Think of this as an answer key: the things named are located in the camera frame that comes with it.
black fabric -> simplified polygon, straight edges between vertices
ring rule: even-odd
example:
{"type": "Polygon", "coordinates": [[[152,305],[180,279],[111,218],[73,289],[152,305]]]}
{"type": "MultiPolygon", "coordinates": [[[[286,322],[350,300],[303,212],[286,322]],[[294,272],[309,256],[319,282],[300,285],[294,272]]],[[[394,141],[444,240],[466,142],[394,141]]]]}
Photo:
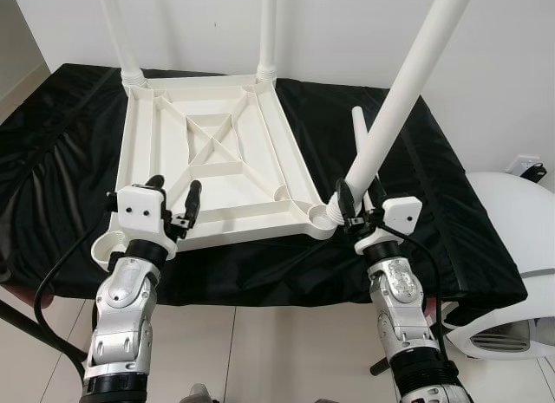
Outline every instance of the black fabric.
{"type": "MultiPolygon", "coordinates": [[[[146,77],[195,73],[146,70],[146,77]]],[[[371,124],[387,90],[278,80],[277,94],[323,201],[355,157],[350,110],[371,124]]],[[[0,270],[7,284],[36,288],[101,214],[113,190],[127,97],[115,68],[63,65],[0,127],[0,270]]],[[[422,99],[381,171],[388,195],[424,206],[414,234],[437,257],[444,295],[475,315],[526,298],[519,272],[422,99]]],[[[97,229],[95,237],[108,227],[97,229]]],[[[90,244],[54,281],[59,296],[91,298],[105,273],[90,244]]],[[[431,264],[410,244],[428,295],[431,264]]],[[[369,302],[363,258],[341,230],[325,241],[281,237],[178,254],[163,269],[159,302],[172,305],[319,306],[369,302]]]]}

tiled floor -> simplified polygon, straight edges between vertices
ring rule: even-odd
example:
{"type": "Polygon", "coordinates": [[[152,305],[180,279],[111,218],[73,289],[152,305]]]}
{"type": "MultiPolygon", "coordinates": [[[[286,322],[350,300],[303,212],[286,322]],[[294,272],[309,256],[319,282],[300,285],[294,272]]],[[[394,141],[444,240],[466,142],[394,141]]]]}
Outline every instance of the tiled floor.
{"type": "MultiPolygon", "coordinates": [[[[0,299],[6,298],[31,315],[29,307],[0,289],[0,299]]],[[[85,349],[90,311],[90,302],[56,298],[47,317],[56,332],[85,349]]],[[[148,401],[177,403],[195,382],[206,383],[212,397],[225,403],[397,401],[390,373],[368,374],[369,365],[382,357],[372,305],[159,306],[153,329],[148,401]]],[[[0,338],[2,402],[79,400],[80,383],[65,357],[5,322],[0,322],[0,338]]],[[[476,361],[454,348],[449,353],[476,403],[555,402],[555,373],[546,359],[476,361]]]]}

black cloth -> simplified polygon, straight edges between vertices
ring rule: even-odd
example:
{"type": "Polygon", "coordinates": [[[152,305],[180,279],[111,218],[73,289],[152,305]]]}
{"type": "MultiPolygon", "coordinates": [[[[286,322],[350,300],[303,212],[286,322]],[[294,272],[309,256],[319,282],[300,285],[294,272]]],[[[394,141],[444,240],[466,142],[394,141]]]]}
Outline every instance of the black cloth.
{"type": "MultiPolygon", "coordinates": [[[[205,75],[145,70],[147,78],[205,75]]],[[[350,110],[371,124],[387,90],[280,79],[277,95],[320,197],[327,202],[356,149],[350,110]]],[[[66,64],[0,126],[1,282],[36,288],[101,214],[114,189],[127,97],[116,68],[66,64]]],[[[513,260],[423,99],[380,170],[388,195],[423,202],[414,237],[441,266],[443,295],[485,310],[526,298],[513,260]]],[[[96,230],[100,236],[108,218],[96,230]]],[[[59,296],[94,297],[105,273],[88,245],[53,283],[59,296]]],[[[402,251],[428,295],[434,273],[409,244],[402,251]]],[[[366,264],[341,229],[178,254],[163,269],[159,302],[172,305],[319,306],[368,302],[366,264]]]]}

white plastic tube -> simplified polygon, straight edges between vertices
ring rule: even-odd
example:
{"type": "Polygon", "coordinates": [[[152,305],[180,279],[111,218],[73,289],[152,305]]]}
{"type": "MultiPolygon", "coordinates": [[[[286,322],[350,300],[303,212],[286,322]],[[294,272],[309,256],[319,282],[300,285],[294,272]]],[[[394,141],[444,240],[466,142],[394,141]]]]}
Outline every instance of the white plastic tube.
{"type": "MultiPolygon", "coordinates": [[[[362,195],[378,173],[469,1],[434,0],[369,130],[364,147],[359,149],[345,178],[355,204],[361,202],[362,195]]],[[[336,194],[330,199],[327,212],[333,221],[343,223],[336,194]]]]}
{"type": "Polygon", "coordinates": [[[262,0],[260,20],[260,59],[257,66],[259,81],[275,81],[276,69],[276,6],[277,0],[262,0]]]}
{"type": "MultiPolygon", "coordinates": [[[[368,137],[368,129],[366,128],[366,121],[364,120],[364,113],[362,112],[362,108],[356,106],[353,108],[351,113],[353,114],[353,129],[355,131],[356,152],[359,153],[364,148],[364,142],[368,137]]],[[[370,200],[368,191],[364,192],[362,201],[364,203],[364,210],[370,211],[372,209],[372,201],[370,200]]]]}
{"type": "Polygon", "coordinates": [[[112,43],[120,61],[121,82],[123,86],[136,85],[138,87],[145,87],[147,81],[131,50],[117,0],[101,0],[101,4],[104,16],[108,22],[112,43]]]}

wall outlet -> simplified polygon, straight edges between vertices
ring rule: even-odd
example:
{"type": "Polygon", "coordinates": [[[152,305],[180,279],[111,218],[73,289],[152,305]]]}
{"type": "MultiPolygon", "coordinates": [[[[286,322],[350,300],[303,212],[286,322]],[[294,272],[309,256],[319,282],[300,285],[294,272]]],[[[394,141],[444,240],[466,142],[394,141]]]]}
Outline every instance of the wall outlet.
{"type": "Polygon", "coordinates": [[[514,158],[513,162],[511,162],[511,165],[505,169],[505,172],[520,176],[529,167],[532,167],[537,163],[541,163],[539,156],[535,154],[519,154],[516,158],[514,158]]]}

